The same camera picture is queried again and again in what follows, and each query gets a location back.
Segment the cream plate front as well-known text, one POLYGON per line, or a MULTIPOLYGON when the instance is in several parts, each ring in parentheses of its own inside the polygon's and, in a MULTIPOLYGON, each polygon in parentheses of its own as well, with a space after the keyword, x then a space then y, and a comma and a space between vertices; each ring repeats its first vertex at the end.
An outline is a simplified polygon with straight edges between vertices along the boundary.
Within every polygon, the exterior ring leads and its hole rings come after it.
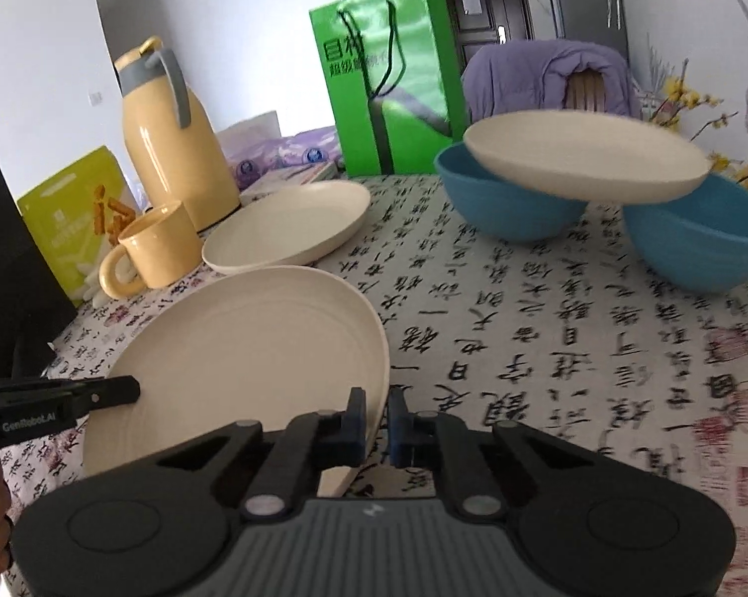
POLYGON ((137 403, 96 411, 84 430, 93 476, 236 420, 265 430, 295 416, 340 411, 366 392, 366 442, 375 442, 389 389, 390 353, 372 304, 316 268, 260 268, 179 300, 112 365, 141 386, 137 403))

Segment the cream plate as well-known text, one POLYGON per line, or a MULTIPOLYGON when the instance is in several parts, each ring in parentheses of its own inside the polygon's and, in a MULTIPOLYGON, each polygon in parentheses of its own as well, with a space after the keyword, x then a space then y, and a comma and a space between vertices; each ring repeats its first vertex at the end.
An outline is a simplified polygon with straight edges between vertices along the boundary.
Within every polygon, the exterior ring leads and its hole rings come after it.
POLYGON ((316 268, 260 268, 179 300, 112 365, 141 386, 137 403, 96 411, 84 430, 93 476, 236 420, 265 430, 295 416, 340 411, 366 392, 366 442, 375 442, 389 389, 390 353, 372 304, 316 268))
POLYGON ((684 197, 710 160, 683 137, 625 116, 524 110, 470 125, 468 151, 494 177, 550 196, 621 205, 684 197))
POLYGON ((311 264, 358 233, 370 203, 366 186, 350 181, 283 189, 217 225, 205 239, 201 256, 222 275, 311 264))

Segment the blue bowl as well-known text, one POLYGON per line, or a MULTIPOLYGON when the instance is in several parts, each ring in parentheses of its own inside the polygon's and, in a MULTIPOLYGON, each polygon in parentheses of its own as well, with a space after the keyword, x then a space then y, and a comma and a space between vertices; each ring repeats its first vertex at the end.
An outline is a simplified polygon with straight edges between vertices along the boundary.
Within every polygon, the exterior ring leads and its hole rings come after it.
POLYGON ((709 175, 684 197, 622 209, 634 249, 685 291, 721 294, 748 281, 748 191, 709 175))
POLYGON ((463 143, 435 158, 448 198, 474 228, 510 243, 533 243, 559 236, 576 224, 587 204, 524 189, 494 177, 463 143))

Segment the black paper shopping bag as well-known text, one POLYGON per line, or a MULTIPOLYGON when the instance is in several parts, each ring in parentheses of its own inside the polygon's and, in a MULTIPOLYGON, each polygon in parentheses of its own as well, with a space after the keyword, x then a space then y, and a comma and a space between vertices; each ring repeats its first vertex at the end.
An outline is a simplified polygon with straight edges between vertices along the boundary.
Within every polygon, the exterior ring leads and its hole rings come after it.
POLYGON ((0 379, 38 376, 52 342, 76 318, 39 252, 0 171, 0 379))

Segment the calligraphy print tablecloth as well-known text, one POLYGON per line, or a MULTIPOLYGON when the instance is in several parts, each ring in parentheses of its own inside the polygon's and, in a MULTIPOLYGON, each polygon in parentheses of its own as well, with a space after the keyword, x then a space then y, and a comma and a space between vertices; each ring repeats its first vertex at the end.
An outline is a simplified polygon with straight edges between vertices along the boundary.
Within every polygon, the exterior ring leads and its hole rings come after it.
POLYGON ((675 289, 610 206, 510 245, 467 225, 432 175, 369 190, 365 227, 320 268, 378 311, 410 407, 521 420, 699 489, 737 530, 723 593, 748 596, 748 283, 675 289))

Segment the yellow-green snack box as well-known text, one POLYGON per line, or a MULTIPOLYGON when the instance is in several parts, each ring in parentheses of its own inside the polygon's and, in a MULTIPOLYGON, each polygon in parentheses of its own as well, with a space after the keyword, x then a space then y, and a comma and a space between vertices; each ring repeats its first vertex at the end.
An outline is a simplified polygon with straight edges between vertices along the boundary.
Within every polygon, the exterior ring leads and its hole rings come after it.
POLYGON ((35 186, 18 199, 18 207, 68 298, 83 281, 76 264, 100 267, 119 233, 139 216, 118 160, 105 146, 35 186))

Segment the yellow ceramic mug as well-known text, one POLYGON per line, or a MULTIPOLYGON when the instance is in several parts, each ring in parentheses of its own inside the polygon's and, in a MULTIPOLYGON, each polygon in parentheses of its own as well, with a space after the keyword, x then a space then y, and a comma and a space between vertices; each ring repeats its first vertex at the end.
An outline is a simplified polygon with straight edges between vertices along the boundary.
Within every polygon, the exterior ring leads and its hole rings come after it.
POLYGON ((163 289, 200 266, 202 248, 203 241, 183 202, 153 207, 120 232, 118 244, 100 264, 100 286, 114 299, 132 297, 146 289, 163 289), (137 270, 137 276, 128 283, 119 282, 116 276, 116 266, 123 256, 137 270))

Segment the purple tissue pack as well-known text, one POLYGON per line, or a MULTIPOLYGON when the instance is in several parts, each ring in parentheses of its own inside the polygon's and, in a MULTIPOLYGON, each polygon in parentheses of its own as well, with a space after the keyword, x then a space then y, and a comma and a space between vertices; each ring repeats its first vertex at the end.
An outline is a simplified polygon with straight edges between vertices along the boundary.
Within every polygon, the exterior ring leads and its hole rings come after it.
POLYGON ((343 165, 338 133, 330 127, 282 136, 277 113, 238 121, 216 134, 236 187, 243 192, 269 171, 328 162, 343 165))

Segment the yellow thermos jug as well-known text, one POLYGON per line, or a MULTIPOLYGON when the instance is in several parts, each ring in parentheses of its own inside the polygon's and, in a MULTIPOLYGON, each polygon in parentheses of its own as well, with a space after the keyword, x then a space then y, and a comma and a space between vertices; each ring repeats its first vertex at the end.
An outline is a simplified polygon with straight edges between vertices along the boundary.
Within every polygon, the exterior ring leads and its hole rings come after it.
POLYGON ((149 202, 183 202, 199 232, 235 213, 239 190, 175 52, 150 36, 120 55, 115 70, 124 144, 149 202))

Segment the chair with purple jacket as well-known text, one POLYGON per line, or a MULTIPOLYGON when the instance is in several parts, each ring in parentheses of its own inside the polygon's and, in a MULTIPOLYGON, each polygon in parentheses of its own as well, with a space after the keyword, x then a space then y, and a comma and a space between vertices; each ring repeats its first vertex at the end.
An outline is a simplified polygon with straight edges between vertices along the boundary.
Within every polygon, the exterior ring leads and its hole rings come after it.
POLYGON ((578 40, 510 40, 486 45, 462 74, 471 123, 497 114, 563 109, 567 80, 592 70, 603 78, 605 112, 639 119, 628 63, 610 47, 578 40))

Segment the green paper gift bag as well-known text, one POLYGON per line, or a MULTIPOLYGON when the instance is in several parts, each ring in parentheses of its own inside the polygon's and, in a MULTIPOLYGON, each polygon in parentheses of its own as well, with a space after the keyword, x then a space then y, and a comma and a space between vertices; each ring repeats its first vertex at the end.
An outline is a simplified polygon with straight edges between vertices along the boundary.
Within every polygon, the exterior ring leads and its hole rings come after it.
POLYGON ((468 124, 446 0, 339 0, 309 17, 347 174, 433 173, 468 124))

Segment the yellow flower branch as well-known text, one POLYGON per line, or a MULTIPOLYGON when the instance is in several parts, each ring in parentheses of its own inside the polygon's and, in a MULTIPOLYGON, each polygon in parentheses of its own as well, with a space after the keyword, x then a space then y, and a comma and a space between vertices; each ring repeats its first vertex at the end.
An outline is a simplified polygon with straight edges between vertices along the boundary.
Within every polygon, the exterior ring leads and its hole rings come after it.
POLYGON ((643 119, 695 144, 706 152, 711 171, 748 190, 748 158, 734 158, 727 148, 707 147, 704 140, 717 132, 738 128, 740 112, 723 97, 698 91, 688 82, 685 58, 679 68, 651 50, 649 88, 643 91, 643 119))

